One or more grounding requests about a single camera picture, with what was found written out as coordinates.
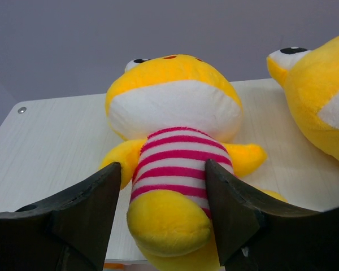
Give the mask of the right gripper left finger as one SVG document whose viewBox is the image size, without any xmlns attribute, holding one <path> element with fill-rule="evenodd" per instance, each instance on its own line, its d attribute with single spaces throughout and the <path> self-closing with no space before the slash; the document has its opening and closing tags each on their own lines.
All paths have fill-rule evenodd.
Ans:
<svg viewBox="0 0 339 271">
<path fill-rule="evenodd" d="M 119 163 L 48 198 L 0 213 L 0 270 L 102 270 L 121 184 Z"/>
</svg>

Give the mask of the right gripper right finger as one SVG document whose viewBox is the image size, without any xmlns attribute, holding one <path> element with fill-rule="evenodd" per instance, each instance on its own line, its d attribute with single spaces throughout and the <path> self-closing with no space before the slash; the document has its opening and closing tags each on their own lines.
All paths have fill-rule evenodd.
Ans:
<svg viewBox="0 0 339 271">
<path fill-rule="evenodd" d="M 280 201 L 206 162 L 206 192 L 226 270 L 339 270 L 339 207 L 317 212 Z"/>
</svg>

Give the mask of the yellow frog red-striped shirt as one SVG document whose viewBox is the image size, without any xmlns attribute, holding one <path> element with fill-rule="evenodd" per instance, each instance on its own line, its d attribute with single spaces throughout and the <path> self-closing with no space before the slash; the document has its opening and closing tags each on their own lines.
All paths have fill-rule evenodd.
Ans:
<svg viewBox="0 0 339 271">
<path fill-rule="evenodd" d="M 206 161 L 244 177 L 266 160 L 256 144 L 237 145 L 243 108 L 230 82 L 190 55 L 135 59 L 108 89 L 106 116 L 122 138 L 103 159 L 131 185 L 127 225 L 159 270 L 219 270 L 206 193 Z"/>
</svg>

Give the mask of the yellow frog blue-striped shirt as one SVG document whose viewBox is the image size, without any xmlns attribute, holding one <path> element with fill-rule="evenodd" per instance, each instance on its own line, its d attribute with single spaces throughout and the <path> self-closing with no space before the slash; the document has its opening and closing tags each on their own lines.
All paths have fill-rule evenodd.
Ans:
<svg viewBox="0 0 339 271">
<path fill-rule="evenodd" d="M 302 134 L 339 161 L 339 36 L 314 50 L 274 51 L 266 63 Z"/>
</svg>

